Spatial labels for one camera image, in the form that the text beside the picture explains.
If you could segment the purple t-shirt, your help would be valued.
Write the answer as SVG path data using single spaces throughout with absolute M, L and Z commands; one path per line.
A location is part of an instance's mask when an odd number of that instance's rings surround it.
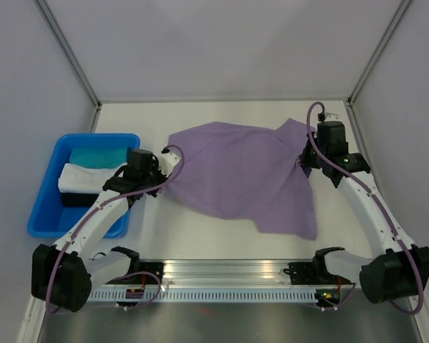
M 184 166 L 167 191 L 220 219 L 250 219 L 259 232 L 317 238 L 310 171 L 300 166 L 307 127 L 294 119 L 276 129 L 212 122 L 173 133 Z

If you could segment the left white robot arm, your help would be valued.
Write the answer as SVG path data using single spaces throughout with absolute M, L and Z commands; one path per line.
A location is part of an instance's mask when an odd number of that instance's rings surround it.
M 163 264 L 149 268 L 138 252 L 114 247 L 100 257 L 92 252 L 109 229 L 145 194 L 155 197 L 179 157 L 169 148 L 159 154 L 131 150 L 127 163 L 106 180 L 93 205 L 52 245 L 40 244 L 32 255 L 31 294 L 46 303 L 48 313 L 79 311 L 93 290 L 108 283 L 138 283 L 137 300 L 148 284 L 162 283 Z

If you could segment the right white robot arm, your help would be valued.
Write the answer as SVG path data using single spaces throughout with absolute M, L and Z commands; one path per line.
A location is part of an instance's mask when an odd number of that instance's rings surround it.
M 300 164 L 321 170 L 344 196 L 372 253 L 368 259 L 342 247 L 319 250 L 312 264 L 314 278 L 328 282 L 338 276 L 358 284 L 373 304 L 416 297 L 413 312 L 419 312 L 429 278 L 429 247 L 418 247 L 393 217 L 364 156 L 349 153 L 344 124 L 323 121 L 316 130 L 308 127 Z

